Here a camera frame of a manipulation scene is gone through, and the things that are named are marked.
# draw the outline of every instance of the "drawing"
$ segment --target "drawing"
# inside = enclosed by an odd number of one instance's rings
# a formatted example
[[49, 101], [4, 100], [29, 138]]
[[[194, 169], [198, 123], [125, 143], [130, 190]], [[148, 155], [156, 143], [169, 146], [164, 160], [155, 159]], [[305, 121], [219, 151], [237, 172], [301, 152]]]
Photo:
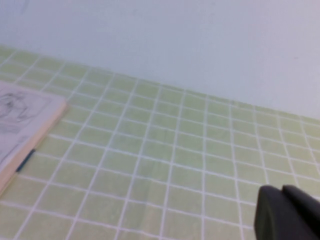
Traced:
[[29, 92], [0, 92], [0, 122], [21, 127], [32, 121], [49, 102], [50, 99]]

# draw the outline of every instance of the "tiled countertop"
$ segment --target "tiled countertop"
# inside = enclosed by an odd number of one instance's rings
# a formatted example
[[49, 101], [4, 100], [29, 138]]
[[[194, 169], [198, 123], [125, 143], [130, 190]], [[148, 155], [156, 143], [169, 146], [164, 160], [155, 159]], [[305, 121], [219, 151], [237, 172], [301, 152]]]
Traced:
[[0, 198], [4, 240], [253, 240], [257, 191], [320, 198], [320, 121], [0, 46], [70, 108]]

